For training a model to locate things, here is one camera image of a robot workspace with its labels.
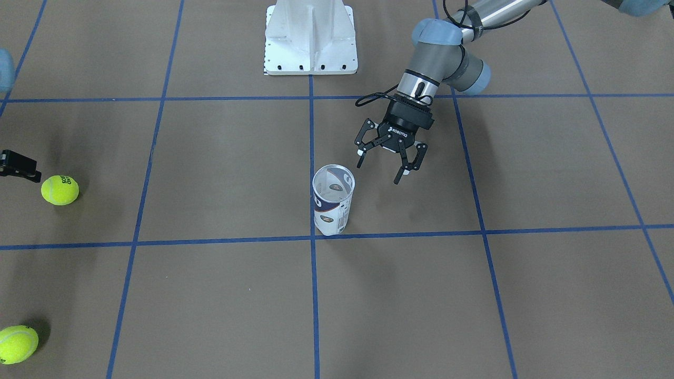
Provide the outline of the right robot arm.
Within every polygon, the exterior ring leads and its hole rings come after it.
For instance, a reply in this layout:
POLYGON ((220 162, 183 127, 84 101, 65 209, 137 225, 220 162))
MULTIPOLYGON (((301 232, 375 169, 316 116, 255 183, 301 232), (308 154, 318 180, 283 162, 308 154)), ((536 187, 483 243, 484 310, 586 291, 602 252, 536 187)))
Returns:
POLYGON ((0 92, 7 93, 14 88, 15 83, 15 65, 14 58, 10 52, 4 48, 0 50, 0 92))

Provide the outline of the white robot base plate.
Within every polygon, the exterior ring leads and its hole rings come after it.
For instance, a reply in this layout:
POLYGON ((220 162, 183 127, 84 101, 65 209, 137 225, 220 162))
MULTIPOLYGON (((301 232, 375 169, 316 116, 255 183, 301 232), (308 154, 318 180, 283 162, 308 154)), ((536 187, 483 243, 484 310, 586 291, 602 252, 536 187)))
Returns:
POLYGON ((354 12, 344 2, 277 1, 265 16, 265 75, 358 71, 354 12))

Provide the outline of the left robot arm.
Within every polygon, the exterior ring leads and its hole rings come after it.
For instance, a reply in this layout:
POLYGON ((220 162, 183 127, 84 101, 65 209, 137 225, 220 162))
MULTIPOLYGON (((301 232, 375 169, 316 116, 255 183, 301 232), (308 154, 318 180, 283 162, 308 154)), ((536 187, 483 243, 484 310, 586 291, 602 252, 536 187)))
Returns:
POLYGON ((414 52, 398 85, 355 102, 356 106, 364 106, 381 98, 389 100, 383 119, 376 123, 367 118, 356 135, 359 163, 364 162, 371 149, 381 147, 401 158, 394 183, 419 170, 428 144, 417 140, 416 134, 432 127, 431 106, 440 86, 447 84, 458 93, 477 95, 490 82, 489 65, 472 55, 465 45, 488 31, 520 21, 539 5, 542 1, 465 2, 444 19, 421 20, 412 31, 414 52))

